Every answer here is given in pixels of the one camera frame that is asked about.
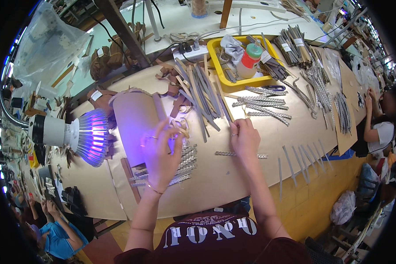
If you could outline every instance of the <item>glue bottle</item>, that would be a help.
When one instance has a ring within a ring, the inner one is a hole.
[[[261,54],[263,49],[258,45],[250,43],[247,45],[247,49],[244,52],[241,61],[236,65],[238,74],[244,79],[252,78],[257,72],[258,63],[261,60]]]

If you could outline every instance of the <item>woman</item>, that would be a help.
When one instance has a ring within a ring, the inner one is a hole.
[[[20,223],[28,223],[30,225],[36,225],[41,228],[47,223],[47,220],[44,214],[37,212],[39,204],[37,204],[34,199],[30,199],[28,203],[29,207],[26,207],[22,213],[17,212],[16,207],[14,207],[13,205],[11,205],[11,209]]]
[[[10,193],[10,191],[6,192],[6,197],[9,200],[9,203],[14,207],[18,207],[20,209],[23,209],[24,207],[28,207],[24,194],[21,193],[21,190],[19,189],[18,185],[17,184],[13,185],[13,188],[15,190],[13,194]]]
[[[380,102],[383,113],[372,88],[368,89],[368,95],[365,97],[367,117],[356,127],[358,141],[351,147],[357,157],[366,157],[370,153],[374,157],[381,156],[396,131],[396,85],[383,94]]]
[[[181,160],[183,135],[172,155],[168,139],[179,131],[164,130],[160,122],[143,147],[149,176],[133,218],[123,263],[312,263],[305,247],[292,240],[276,215],[276,208],[257,159],[260,136],[250,119],[231,123],[232,146],[245,171],[253,198],[256,224],[244,215],[211,212],[195,214],[171,224],[153,248],[158,202]]]
[[[50,253],[60,259],[68,259],[88,244],[85,236],[71,223],[66,223],[52,201],[42,202],[42,209],[47,216],[47,224],[39,229],[28,225],[25,234],[30,240],[36,240],[34,249]]]

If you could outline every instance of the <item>stool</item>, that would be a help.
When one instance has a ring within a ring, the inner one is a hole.
[[[334,153],[336,153],[338,151],[338,147],[335,146],[332,153],[331,154],[326,154],[328,156],[328,159],[330,161],[338,161],[338,160],[347,160],[351,157],[354,156],[355,151],[348,149],[345,153],[343,153],[343,155],[339,156],[339,155],[333,155]]]

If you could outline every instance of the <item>white t-shirt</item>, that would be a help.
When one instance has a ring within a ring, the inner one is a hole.
[[[394,125],[390,122],[382,122],[373,125],[372,129],[377,129],[378,138],[380,139],[377,142],[368,142],[368,151],[375,154],[385,149],[393,139]]]

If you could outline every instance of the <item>bottle cap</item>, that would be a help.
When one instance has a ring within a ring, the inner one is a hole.
[[[260,46],[250,43],[247,45],[247,53],[250,57],[259,58],[263,53],[263,50]]]

